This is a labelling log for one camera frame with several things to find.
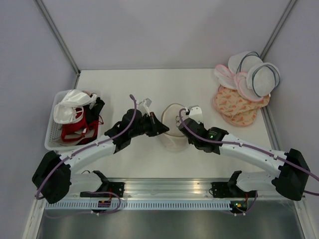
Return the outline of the round beige mesh laundry bag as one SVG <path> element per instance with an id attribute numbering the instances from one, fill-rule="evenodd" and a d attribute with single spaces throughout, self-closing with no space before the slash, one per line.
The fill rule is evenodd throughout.
<path id="1" fill-rule="evenodd" d="M 170 104 L 161 116 L 161 123 L 167 126 L 169 131 L 159 135 L 159 140 L 164 148 L 171 152 L 183 151 L 188 145 L 186 136 L 178 129 L 181 125 L 179 110 L 183 108 L 181 104 Z"/>

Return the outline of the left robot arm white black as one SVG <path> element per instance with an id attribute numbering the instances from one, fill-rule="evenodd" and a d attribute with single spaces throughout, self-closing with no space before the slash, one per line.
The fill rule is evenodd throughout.
<path id="1" fill-rule="evenodd" d="M 128 110 L 121 121 L 95 141 L 61 154 L 54 151 L 46 153 L 32 177 L 37 188 L 36 198 L 54 204 L 74 194 L 81 197 L 106 196 L 110 187 L 107 177 L 99 170 L 87 174 L 81 174 L 80 170 L 125 149 L 134 137 L 155 137 L 167 131 L 169 127 L 153 112 L 143 114 L 139 110 Z"/>

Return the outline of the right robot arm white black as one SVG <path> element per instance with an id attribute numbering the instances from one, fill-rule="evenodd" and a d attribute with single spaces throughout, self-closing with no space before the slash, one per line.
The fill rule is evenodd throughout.
<path id="1" fill-rule="evenodd" d="M 261 169 L 253 173 L 238 170 L 227 182 L 212 183 L 214 197 L 239 198 L 258 191 L 276 191 L 287 199 L 301 200 L 310 169 L 298 150 L 284 152 L 261 148 L 226 130 L 217 127 L 205 129 L 202 123 L 193 119 L 182 121 L 178 129 L 198 150 L 240 159 Z"/>

